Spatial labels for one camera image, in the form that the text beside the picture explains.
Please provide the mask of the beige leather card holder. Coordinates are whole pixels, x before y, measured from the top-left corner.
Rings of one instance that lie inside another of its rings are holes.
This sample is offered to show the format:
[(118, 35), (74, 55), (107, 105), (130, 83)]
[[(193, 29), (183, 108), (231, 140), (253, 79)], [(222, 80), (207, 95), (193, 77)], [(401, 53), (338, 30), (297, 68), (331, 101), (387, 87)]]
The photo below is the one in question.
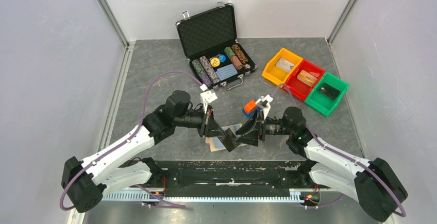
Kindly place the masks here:
[[(242, 124), (238, 123), (229, 126), (223, 126), (222, 129), (224, 131), (230, 129), (233, 133), (235, 133), (241, 127)], [(222, 144), (222, 142), (217, 137), (207, 137), (205, 138), (205, 143), (209, 144), (211, 152), (226, 150), (226, 147)]]

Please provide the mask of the black card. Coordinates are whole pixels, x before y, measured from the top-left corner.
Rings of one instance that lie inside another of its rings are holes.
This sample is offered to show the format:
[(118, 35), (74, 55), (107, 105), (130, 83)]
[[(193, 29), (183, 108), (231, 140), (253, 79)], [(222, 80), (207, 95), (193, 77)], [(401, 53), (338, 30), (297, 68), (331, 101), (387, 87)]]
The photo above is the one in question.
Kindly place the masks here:
[(225, 136), (221, 138), (221, 143), (229, 152), (233, 151), (241, 145), (237, 142), (237, 137), (231, 129), (225, 130)]
[(328, 98), (330, 98), (332, 100), (336, 100), (338, 98), (338, 96), (340, 95), (340, 93), (341, 93), (340, 90), (334, 88), (333, 86), (331, 86), (331, 85), (329, 85), (327, 83), (323, 83), (320, 86), (320, 88), (318, 89), (318, 91), (322, 95), (324, 95), (324, 96), (326, 96), (326, 97), (328, 97)]

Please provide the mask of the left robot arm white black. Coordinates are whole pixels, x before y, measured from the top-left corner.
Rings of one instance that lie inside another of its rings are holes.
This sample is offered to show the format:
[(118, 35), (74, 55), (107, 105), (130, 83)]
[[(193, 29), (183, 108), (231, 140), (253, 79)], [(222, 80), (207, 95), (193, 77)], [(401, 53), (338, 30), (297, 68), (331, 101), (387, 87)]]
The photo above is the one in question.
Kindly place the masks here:
[(174, 91), (121, 139), (82, 160), (69, 158), (61, 179), (60, 208), (84, 213), (107, 195), (129, 186), (157, 186), (162, 180), (162, 169), (153, 159), (130, 166), (123, 164), (173, 135), (177, 127), (196, 129), (201, 137), (224, 137), (224, 130), (213, 117), (211, 103), (217, 100), (216, 93), (204, 91), (200, 99), (194, 108), (189, 93)]

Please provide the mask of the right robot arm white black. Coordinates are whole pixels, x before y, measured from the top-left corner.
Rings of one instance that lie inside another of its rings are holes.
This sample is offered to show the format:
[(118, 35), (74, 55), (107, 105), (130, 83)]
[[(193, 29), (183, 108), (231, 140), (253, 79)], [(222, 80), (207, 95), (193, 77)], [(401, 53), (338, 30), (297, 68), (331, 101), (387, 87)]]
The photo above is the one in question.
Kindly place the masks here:
[(393, 214), (407, 215), (402, 205), (408, 197), (407, 190), (387, 161), (361, 158), (330, 145), (307, 126), (297, 107), (286, 108), (282, 118), (270, 118), (263, 111), (256, 111), (236, 134), (238, 143), (254, 145), (267, 135), (287, 135), (289, 149), (306, 159), (297, 174), (302, 186), (318, 184), (340, 192), (379, 222)]

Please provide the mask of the white card in yellow bin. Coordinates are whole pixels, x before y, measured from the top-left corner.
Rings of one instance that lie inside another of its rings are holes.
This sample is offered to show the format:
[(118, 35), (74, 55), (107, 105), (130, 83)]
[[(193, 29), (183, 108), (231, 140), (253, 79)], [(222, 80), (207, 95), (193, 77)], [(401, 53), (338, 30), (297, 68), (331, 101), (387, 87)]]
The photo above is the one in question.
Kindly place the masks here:
[(286, 73), (289, 73), (294, 68), (294, 66), (295, 64), (293, 62), (290, 62), (285, 58), (280, 58), (276, 62), (276, 67), (283, 70)]

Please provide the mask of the orange card in red bin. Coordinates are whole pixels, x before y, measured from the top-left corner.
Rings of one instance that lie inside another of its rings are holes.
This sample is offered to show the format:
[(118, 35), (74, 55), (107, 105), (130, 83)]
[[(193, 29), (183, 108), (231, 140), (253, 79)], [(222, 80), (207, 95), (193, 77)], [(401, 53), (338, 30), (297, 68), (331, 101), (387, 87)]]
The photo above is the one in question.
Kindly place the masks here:
[(304, 70), (300, 71), (300, 73), (297, 75), (297, 79), (309, 87), (312, 87), (317, 81), (316, 76), (313, 76), (311, 73)]

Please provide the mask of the orange blue toy car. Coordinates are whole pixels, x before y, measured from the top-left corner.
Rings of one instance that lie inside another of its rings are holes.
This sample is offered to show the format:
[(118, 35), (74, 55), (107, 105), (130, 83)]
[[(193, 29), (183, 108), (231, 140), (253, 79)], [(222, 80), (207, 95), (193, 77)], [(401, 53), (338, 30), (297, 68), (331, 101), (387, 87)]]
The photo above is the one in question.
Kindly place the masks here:
[(255, 111), (259, 111), (260, 107), (257, 105), (255, 100), (249, 101), (242, 109), (243, 114), (247, 118), (251, 118)]

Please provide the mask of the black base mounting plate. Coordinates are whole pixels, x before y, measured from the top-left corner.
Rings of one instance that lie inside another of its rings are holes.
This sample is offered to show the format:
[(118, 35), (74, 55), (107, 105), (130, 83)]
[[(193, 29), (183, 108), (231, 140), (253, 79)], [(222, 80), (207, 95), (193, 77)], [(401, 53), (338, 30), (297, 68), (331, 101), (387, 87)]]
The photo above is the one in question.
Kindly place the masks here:
[(285, 197), (315, 190), (305, 161), (155, 161), (143, 184), (168, 197)]

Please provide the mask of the black poker chip case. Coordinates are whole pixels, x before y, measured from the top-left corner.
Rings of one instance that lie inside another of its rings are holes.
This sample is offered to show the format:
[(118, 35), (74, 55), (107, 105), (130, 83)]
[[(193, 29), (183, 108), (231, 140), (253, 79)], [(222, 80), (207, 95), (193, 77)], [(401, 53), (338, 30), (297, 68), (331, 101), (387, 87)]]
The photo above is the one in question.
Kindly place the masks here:
[(232, 3), (189, 15), (176, 22), (180, 43), (194, 76), (208, 89), (240, 86), (257, 65), (238, 41)]

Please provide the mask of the red plastic bin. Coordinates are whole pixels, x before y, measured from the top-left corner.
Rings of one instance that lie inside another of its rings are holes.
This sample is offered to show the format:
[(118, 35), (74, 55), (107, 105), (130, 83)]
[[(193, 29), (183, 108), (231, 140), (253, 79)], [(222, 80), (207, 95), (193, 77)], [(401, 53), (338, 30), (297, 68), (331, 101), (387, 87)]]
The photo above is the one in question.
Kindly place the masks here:
[(325, 74), (321, 67), (303, 59), (285, 81), (293, 96), (304, 102)]

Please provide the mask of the yellow plastic bin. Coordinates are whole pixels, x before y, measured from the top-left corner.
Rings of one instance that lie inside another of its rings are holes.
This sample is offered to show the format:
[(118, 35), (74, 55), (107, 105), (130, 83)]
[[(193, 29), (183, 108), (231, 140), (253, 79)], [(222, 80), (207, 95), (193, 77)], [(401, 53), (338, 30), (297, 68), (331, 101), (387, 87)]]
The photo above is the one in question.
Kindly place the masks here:
[(275, 85), (285, 83), (303, 58), (282, 48), (265, 66), (261, 76)]

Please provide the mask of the green plastic bin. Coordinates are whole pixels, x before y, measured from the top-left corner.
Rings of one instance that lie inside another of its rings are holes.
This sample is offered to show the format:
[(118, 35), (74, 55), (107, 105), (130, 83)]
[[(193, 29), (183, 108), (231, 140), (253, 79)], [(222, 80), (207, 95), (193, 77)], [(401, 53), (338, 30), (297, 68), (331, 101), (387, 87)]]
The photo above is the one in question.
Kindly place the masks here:
[(326, 72), (310, 92), (305, 103), (322, 115), (329, 116), (339, 105), (348, 88), (349, 83)]

